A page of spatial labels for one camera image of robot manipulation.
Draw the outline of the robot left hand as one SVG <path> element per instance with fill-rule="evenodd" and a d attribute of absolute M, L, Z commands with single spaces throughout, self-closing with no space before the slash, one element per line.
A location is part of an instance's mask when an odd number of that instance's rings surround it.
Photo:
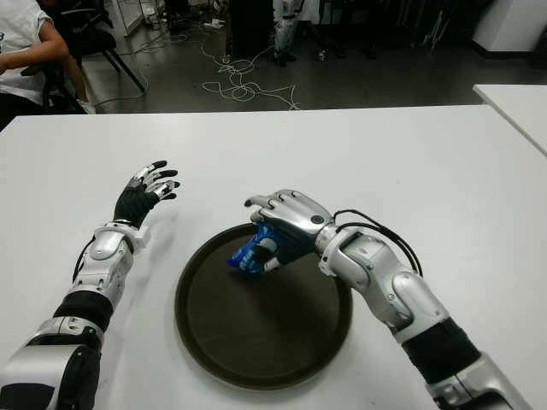
<path fill-rule="evenodd" d="M 133 174 L 115 204 L 113 221 L 139 229 L 155 205 L 177 197 L 178 172 L 166 169 L 167 165 L 156 161 Z"/>

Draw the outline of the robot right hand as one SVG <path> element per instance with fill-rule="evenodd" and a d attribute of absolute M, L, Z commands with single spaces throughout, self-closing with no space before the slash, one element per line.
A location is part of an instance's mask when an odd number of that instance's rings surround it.
<path fill-rule="evenodd" d="M 278 190 L 268 196 L 248 198 L 247 208 L 257 206 L 250 220 L 273 230 L 273 244 L 258 243 L 260 270 L 269 272 L 316 251 L 320 233 L 334 223 L 333 215 L 297 190 Z"/>

